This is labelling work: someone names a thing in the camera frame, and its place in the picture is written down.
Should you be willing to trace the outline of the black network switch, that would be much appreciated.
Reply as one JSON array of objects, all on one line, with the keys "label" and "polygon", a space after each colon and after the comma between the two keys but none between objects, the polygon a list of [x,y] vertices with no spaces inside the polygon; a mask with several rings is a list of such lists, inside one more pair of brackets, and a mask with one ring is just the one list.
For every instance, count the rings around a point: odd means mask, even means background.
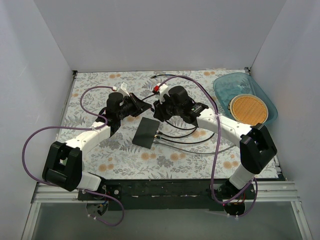
[{"label": "black network switch", "polygon": [[151,149],[159,126],[159,121],[143,117],[132,139],[132,143],[139,147]]}]

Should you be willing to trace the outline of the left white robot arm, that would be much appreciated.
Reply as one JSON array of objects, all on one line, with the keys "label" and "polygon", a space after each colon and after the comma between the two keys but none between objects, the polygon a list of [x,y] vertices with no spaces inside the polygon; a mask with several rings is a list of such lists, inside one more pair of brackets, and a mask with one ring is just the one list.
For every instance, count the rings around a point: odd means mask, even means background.
[{"label": "left white robot arm", "polygon": [[89,130],[66,142],[55,141],[49,148],[42,179],[67,191],[89,190],[95,200],[106,196],[102,178],[84,171],[85,156],[102,141],[112,137],[121,126],[121,120],[137,117],[152,107],[133,93],[124,96],[110,93],[104,107]]}]

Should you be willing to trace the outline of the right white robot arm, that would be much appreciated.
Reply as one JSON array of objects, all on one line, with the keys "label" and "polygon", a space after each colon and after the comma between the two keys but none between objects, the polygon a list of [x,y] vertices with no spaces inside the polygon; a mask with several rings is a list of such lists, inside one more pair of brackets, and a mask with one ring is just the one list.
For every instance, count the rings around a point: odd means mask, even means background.
[{"label": "right white robot arm", "polygon": [[243,195],[244,186],[278,153],[267,127],[261,123],[251,126],[218,115],[207,105],[194,102],[180,85],[169,88],[166,84],[157,84],[153,91],[157,95],[154,118],[164,122],[173,116],[181,117],[185,123],[220,135],[240,149],[241,164],[226,186],[227,195],[232,199]]}]

